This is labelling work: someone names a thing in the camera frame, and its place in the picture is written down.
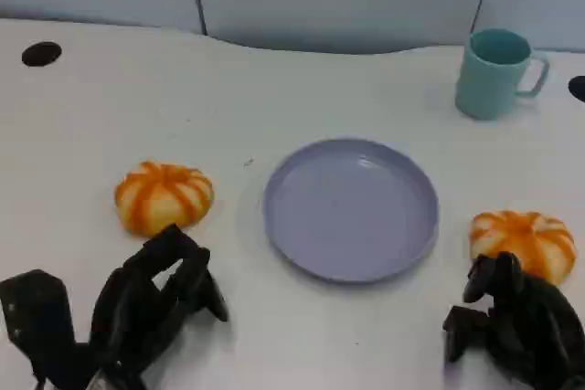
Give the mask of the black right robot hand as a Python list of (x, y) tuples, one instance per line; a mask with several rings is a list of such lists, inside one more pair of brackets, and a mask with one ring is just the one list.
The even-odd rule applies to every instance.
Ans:
[(584, 329), (557, 286), (523, 270), (507, 251), (479, 255), (467, 278), (463, 301), (489, 295), (493, 306), (450, 309), (442, 324), (446, 363), (483, 348), (503, 373), (533, 389), (584, 387)]

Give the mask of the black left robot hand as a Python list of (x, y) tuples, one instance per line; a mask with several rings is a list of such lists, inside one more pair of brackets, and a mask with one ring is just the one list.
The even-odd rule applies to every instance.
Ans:
[(210, 251), (171, 225), (112, 272), (95, 303), (90, 347), (116, 389), (145, 389), (143, 371), (172, 344), (187, 318), (228, 307), (207, 268)]

